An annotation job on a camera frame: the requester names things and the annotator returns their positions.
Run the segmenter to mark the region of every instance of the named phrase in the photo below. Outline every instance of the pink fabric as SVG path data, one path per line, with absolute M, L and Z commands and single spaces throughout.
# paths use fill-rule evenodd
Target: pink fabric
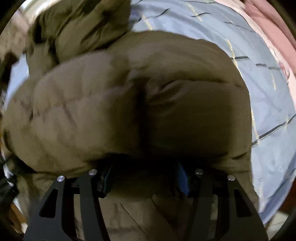
M 288 86 L 290 89 L 290 94 L 292 96 L 294 107 L 296 109 L 296 78 L 288 61 L 284 58 L 281 52 L 275 47 L 267 35 L 262 31 L 261 27 L 245 12 L 245 4 L 240 0 L 215 0 L 217 3 L 223 4 L 227 7 L 232 8 L 234 11 L 239 13 L 250 25 L 250 27 L 260 35 L 263 41 L 266 43 L 270 52 L 274 58 L 278 61 L 280 67 L 286 75 Z
M 273 6 L 266 0 L 246 0 L 245 12 L 261 27 L 296 73 L 296 41 Z

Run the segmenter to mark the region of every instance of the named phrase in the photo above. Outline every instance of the tile floor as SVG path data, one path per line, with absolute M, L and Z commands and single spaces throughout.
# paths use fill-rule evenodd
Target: tile floor
M 277 233 L 287 218 L 288 214 L 282 213 L 280 211 L 276 213 L 269 223 L 268 228 L 266 229 L 269 240 Z

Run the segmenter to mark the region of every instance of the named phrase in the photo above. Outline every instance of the metal screw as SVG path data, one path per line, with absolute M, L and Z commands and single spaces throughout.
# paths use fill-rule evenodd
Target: metal screw
M 11 182 L 7 182 L 8 183 L 8 185 L 9 186 L 11 186 L 11 187 L 13 187 L 14 186 L 14 184 L 13 183 L 11 183 Z
M 228 176 L 227 176 L 227 179 L 228 179 L 229 181 L 234 181 L 234 180 L 235 180 L 235 177 L 234 177 L 233 175 L 228 175 Z
M 91 176 L 94 176 L 95 174 L 97 174 L 97 170 L 96 169 L 91 169 L 91 170 L 89 170 L 89 174 L 91 175 Z
M 202 175 L 203 174 L 203 169 L 199 169 L 199 168 L 197 168 L 197 169 L 195 169 L 195 175 Z
M 58 182 L 62 182 L 63 180 L 65 180 L 65 177 L 64 177 L 64 176 L 59 176 L 59 177 L 57 178 L 57 181 L 58 181 Z

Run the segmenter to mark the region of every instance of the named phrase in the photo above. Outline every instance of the puffer jacket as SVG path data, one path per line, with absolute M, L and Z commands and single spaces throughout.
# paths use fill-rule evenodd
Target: puffer jacket
M 6 152 L 34 171 L 18 177 L 24 213 L 57 176 L 77 177 L 110 153 L 133 160 L 100 200 L 112 241 L 182 236 L 190 200 L 170 191 L 161 160 L 227 171 L 256 204 L 249 93 L 228 55 L 205 40 L 129 32 L 129 1 L 91 2 L 64 0 L 29 32 L 30 78 L 2 122 Z

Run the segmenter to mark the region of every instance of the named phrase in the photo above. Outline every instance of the light blue bedding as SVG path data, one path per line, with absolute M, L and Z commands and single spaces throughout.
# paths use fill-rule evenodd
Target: light blue bedding
M 296 176 L 296 118 L 286 77 L 264 41 L 241 15 L 212 0 L 132 0 L 130 27 L 206 39 L 232 58 L 250 93 L 253 185 L 267 223 Z M 13 67 L 8 100 L 27 75 L 23 56 Z

